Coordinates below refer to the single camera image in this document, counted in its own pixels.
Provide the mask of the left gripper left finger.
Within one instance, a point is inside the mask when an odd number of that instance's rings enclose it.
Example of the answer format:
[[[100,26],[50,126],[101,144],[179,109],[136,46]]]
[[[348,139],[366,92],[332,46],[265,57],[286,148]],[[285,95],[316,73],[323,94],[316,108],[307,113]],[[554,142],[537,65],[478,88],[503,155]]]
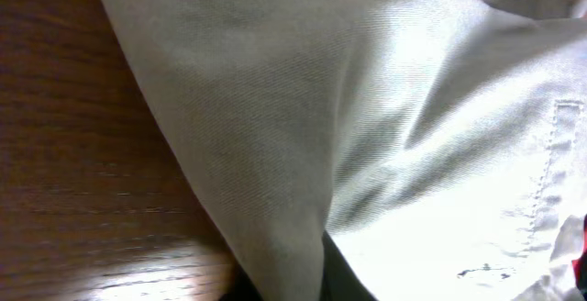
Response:
[[[262,297],[249,276],[239,266],[235,270],[234,282],[219,301],[262,301]]]

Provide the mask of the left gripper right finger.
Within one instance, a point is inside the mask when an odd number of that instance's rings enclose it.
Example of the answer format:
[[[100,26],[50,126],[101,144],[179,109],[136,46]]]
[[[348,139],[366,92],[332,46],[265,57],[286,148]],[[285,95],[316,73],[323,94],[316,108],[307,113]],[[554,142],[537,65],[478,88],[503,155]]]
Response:
[[[324,271],[321,301],[375,301],[341,254],[327,232],[322,238]]]

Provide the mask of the khaki beige shorts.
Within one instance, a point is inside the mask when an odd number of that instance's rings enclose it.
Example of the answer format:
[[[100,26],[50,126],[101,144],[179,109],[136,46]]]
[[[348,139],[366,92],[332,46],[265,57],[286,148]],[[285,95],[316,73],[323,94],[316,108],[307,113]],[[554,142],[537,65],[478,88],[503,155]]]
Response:
[[[582,300],[586,0],[102,0],[265,300]]]

